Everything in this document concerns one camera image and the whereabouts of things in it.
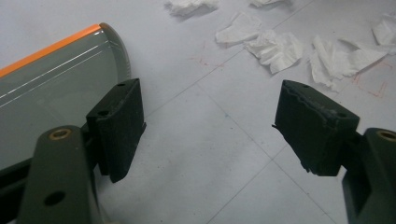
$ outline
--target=white floor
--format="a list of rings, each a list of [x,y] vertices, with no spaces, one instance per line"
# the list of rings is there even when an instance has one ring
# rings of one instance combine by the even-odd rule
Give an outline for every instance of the white floor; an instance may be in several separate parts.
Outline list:
[[[163,0],[0,3],[0,67],[93,23],[107,22],[124,41],[140,77],[148,127],[128,176],[98,179],[101,204],[120,223],[347,223],[341,180],[307,174],[274,123],[283,79],[312,85],[361,117],[358,131],[396,130],[396,56],[387,56],[340,92],[313,83],[314,35],[374,44],[371,27],[394,0],[295,0],[255,8],[220,0],[189,18],[169,15]],[[293,32],[304,58],[271,75],[243,46],[214,41],[245,11],[262,30]],[[387,87],[380,91],[383,83]]]

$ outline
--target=paper debris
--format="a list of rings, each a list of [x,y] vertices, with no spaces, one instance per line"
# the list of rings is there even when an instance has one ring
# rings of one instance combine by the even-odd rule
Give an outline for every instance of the paper debris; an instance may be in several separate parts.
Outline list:
[[[324,84],[332,90],[337,89],[334,78],[352,77],[387,55],[386,51],[376,46],[341,40],[356,50],[349,53],[337,50],[332,42],[323,41],[319,36],[315,36],[313,40],[315,51],[310,57],[312,78],[316,83]]]
[[[250,4],[254,5],[256,7],[262,7],[268,4],[273,4],[275,2],[280,2],[280,1],[284,1],[284,0],[251,0]]]
[[[219,0],[169,0],[166,5],[170,7],[172,15],[185,16],[202,6],[217,9]]]
[[[396,55],[396,46],[389,47],[388,54],[389,55]]]
[[[260,19],[239,12],[233,16],[231,25],[216,32],[216,42],[222,44],[239,44],[257,37],[262,22]]]
[[[354,42],[346,39],[342,41],[357,48],[355,51],[349,53],[346,57],[342,74],[346,77],[355,76],[360,70],[368,67],[370,64],[382,59],[388,53],[376,46],[369,46],[359,42]]]
[[[381,22],[373,28],[380,45],[396,45],[396,12],[384,14]]]
[[[292,34],[276,35],[267,30],[256,40],[245,43],[247,50],[260,59],[263,65],[270,65],[271,73],[280,72],[303,57],[304,46]]]

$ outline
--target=screw hole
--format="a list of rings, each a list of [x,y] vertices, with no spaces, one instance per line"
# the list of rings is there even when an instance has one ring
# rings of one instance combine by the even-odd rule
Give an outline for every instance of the screw hole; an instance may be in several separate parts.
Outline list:
[[[50,140],[60,140],[68,137],[72,131],[70,129],[59,129],[49,135]]]
[[[51,193],[49,196],[47,196],[46,200],[44,200],[44,204],[46,206],[53,206],[57,203],[60,203],[66,194],[63,191],[56,191]]]
[[[100,116],[106,116],[106,115],[108,115],[108,111],[107,111],[107,110],[99,111],[99,112],[98,112],[98,115],[100,115]]]
[[[386,131],[378,131],[378,135],[388,141],[396,142],[396,134]]]

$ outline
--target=floor tile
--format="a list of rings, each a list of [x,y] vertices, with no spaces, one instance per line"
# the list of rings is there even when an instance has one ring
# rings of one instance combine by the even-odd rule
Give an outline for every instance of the floor tile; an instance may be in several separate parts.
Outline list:
[[[209,223],[325,224],[333,221],[271,162]]]
[[[271,126],[275,122],[282,80],[311,84],[307,69],[306,60],[301,60],[292,69],[271,75],[267,67],[244,50],[198,84],[274,157],[286,145],[282,135]],[[335,96],[331,91],[325,94]]]
[[[269,162],[196,86],[147,123],[127,177],[98,180],[102,204],[121,223],[206,223]]]
[[[307,173],[289,146],[284,148],[274,161],[337,224],[347,224],[342,188],[345,169],[341,169],[338,176],[317,176]]]
[[[368,128],[396,131],[396,57],[387,56],[359,73],[334,100],[361,118],[358,132]]]

